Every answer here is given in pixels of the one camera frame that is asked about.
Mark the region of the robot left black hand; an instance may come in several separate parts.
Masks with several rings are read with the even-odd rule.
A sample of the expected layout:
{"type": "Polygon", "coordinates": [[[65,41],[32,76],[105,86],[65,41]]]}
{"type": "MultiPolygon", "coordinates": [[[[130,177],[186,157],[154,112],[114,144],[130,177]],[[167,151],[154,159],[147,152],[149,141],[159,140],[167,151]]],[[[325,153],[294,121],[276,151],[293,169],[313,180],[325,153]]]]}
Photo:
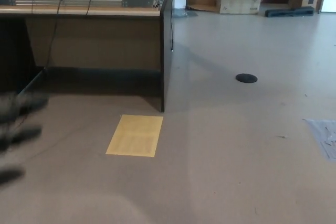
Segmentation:
{"type": "Polygon", "coordinates": [[[1,154],[13,147],[29,143],[42,133],[42,126],[24,127],[15,125],[19,118],[25,120],[30,114],[44,109],[49,97],[36,93],[2,93],[1,94],[1,154]]]}

